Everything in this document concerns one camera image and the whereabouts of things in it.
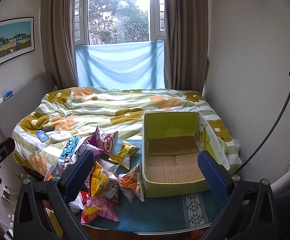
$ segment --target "picture of colorful houses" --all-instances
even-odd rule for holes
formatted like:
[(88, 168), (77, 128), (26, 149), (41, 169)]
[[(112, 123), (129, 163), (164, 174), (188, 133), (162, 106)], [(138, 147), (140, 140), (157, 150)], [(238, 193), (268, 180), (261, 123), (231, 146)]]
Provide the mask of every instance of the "picture of colorful houses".
[(30, 21), (0, 26), (0, 58), (31, 46)]

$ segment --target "floral striped blanket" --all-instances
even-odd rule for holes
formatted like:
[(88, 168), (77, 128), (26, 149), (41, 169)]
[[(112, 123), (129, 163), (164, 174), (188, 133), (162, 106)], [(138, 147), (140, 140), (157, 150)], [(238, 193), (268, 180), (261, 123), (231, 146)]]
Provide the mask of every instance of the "floral striped blanket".
[[(15, 127), (13, 156), (18, 164), (46, 175), (73, 135), (88, 136), (99, 126), (118, 131), (119, 139), (142, 139), (143, 114), (153, 111), (198, 111), (227, 144), (232, 170), (241, 164), (237, 147), (226, 126), (200, 93), (177, 90), (123, 90), (71, 88), (45, 95), (34, 112)], [(55, 127), (42, 143), (38, 130)]]

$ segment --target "tree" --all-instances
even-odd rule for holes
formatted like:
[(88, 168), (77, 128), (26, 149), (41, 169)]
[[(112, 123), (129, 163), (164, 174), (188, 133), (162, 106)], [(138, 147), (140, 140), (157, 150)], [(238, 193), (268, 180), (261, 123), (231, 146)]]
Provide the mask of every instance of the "tree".
[(91, 45), (149, 40), (148, 12), (137, 0), (88, 0)]

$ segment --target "green box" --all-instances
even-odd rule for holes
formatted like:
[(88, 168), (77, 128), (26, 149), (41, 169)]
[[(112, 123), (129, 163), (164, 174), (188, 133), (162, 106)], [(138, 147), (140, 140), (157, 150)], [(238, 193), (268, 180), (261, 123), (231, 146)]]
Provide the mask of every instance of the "green box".
[(142, 173), (146, 196), (166, 197), (207, 190), (197, 155), (208, 150), (217, 163), (229, 170), (219, 139), (199, 112), (144, 114)]

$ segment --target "blue fabric covering window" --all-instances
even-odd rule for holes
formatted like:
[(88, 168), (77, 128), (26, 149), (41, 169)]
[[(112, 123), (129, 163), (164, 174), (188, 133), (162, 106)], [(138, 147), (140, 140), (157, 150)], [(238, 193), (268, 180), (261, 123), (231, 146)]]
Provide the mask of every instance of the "blue fabric covering window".
[(165, 88), (164, 41), (76, 46), (80, 87)]

